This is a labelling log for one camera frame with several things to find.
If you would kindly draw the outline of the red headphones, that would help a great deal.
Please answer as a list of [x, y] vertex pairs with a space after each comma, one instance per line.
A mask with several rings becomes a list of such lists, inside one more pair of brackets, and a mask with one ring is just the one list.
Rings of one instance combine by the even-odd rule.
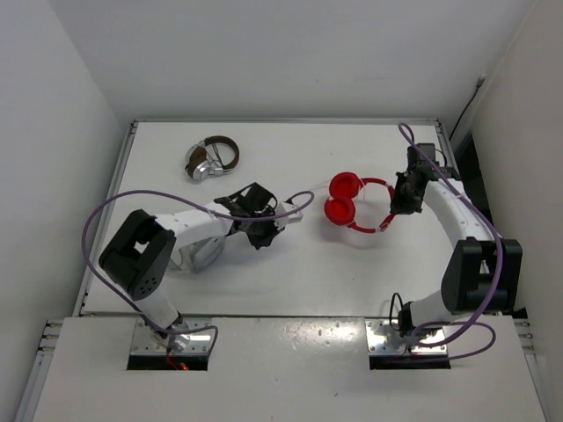
[[395, 218], [391, 212], [377, 227], [363, 227], [356, 222], [355, 198], [367, 185], [384, 187], [390, 197], [394, 194], [394, 187], [380, 178], [360, 178], [351, 171], [336, 174], [328, 186], [329, 197], [324, 204], [325, 217], [334, 225], [347, 227], [363, 234], [385, 232]]

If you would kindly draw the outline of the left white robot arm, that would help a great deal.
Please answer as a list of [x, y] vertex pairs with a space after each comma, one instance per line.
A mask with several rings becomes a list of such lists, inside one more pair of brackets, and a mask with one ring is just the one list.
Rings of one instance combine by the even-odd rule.
[[206, 210], [151, 215], [137, 209], [113, 235], [99, 266], [127, 294], [155, 334], [165, 339], [182, 324], [161, 286], [172, 255], [194, 246], [200, 266], [212, 262], [228, 236], [244, 233], [255, 249], [268, 247], [284, 231], [290, 204], [278, 202], [257, 183], [217, 198]]

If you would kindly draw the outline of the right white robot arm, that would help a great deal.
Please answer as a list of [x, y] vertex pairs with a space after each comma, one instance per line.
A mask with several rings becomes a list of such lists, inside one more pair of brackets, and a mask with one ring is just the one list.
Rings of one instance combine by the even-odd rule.
[[441, 223], [453, 252], [433, 294], [401, 306], [398, 330], [410, 335], [426, 323], [446, 323], [477, 311], [487, 302], [486, 312], [511, 312], [523, 260], [523, 248], [515, 239], [501, 238], [464, 193], [453, 168], [429, 163], [435, 148], [418, 143], [407, 149], [407, 167], [397, 174], [391, 212], [412, 215], [427, 205]]

